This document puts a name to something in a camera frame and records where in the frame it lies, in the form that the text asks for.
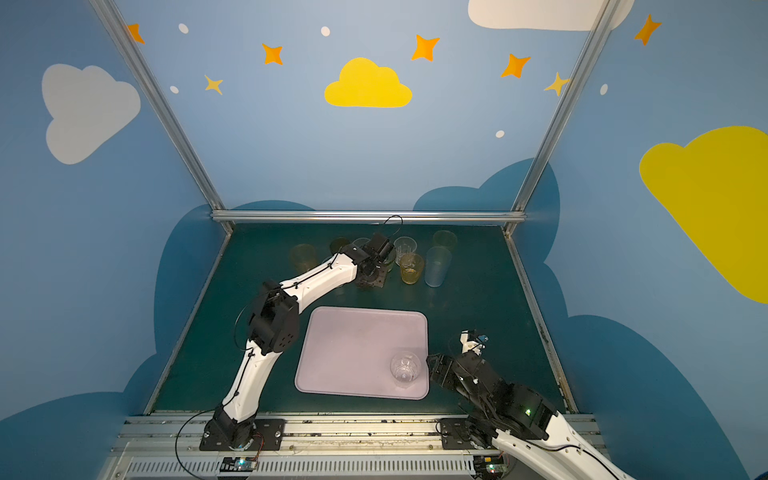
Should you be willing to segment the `yellow short cup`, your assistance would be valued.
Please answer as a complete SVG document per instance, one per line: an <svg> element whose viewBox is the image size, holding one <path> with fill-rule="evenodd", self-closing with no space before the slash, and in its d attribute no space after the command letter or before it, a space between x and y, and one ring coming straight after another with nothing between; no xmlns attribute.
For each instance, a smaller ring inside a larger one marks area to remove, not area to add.
<svg viewBox="0 0 768 480"><path fill-rule="evenodd" d="M410 252L400 258L401 280L407 285L416 284L424 271L425 260L417 253Z"/></svg>

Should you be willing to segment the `clear faceted glass front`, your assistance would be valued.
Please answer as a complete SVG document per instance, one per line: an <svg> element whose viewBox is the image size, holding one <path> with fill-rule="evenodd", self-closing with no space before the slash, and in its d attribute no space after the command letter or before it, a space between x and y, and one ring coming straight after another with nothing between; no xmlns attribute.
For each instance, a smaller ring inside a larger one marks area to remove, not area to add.
<svg viewBox="0 0 768 480"><path fill-rule="evenodd" d="M422 363L420 358L410 352L396 353L390 360L390 373L399 384L412 384L420 376Z"/></svg>

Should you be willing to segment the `lilac plastic tray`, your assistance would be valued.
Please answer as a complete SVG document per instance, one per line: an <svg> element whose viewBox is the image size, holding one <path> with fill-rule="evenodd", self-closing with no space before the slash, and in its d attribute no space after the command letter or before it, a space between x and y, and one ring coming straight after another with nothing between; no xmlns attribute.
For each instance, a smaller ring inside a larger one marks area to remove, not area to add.
<svg viewBox="0 0 768 480"><path fill-rule="evenodd" d="M410 351L419 378L399 384L390 360ZM310 315L294 384L303 393L417 401L429 392L428 321L416 311L321 306Z"/></svg>

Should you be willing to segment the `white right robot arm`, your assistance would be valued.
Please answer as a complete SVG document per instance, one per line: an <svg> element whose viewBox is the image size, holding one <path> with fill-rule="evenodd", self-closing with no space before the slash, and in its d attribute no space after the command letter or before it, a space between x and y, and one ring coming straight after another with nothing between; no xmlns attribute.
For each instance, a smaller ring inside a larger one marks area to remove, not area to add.
<svg viewBox="0 0 768 480"><path fill-rule="evenodd" d="M445 450L495 449L544 479L629 479L585 440L545 397L505 381L478 353L427 357L430 379L474 409L438 422Z"/></svg>

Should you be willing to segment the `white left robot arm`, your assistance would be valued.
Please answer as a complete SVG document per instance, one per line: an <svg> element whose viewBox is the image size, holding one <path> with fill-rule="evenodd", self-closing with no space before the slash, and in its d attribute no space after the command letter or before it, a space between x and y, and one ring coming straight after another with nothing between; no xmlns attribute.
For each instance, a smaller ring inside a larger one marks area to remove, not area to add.
<svg viewBox="0 0 768 480"><path fill-rule="evenodd" d="M254 437L259 401L279 356L298 338L303 310L348 283L373 286L386 273L392 241L376 233L359 247L343 246L315 268L289 280L266 281L246 309L248 336L229 392L206 424L204 439L216 448L244 450Z"/></svg>

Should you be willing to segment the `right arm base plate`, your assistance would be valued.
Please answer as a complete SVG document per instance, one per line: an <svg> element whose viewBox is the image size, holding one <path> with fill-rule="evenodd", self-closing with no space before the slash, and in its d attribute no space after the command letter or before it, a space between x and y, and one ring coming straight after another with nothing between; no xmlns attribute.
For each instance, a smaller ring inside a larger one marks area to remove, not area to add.
<svg viewBox="0 0 768 480"><path fill-rule="evenodd" d="M443 418L436 425L444 450L486 450L492 448L496 429L480 420Z"/></svg>

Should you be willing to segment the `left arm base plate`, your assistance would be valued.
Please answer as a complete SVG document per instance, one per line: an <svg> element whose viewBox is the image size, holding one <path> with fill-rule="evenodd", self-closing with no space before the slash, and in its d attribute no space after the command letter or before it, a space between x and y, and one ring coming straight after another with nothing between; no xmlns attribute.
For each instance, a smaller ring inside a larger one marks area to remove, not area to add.
<svg viewBox="0 0 768 480"><path fill-rule="evenodd" d="M281 447L284 419L251 419L235 425L212 419L207 422L199 449L201 451L277 451Z"/></svg>

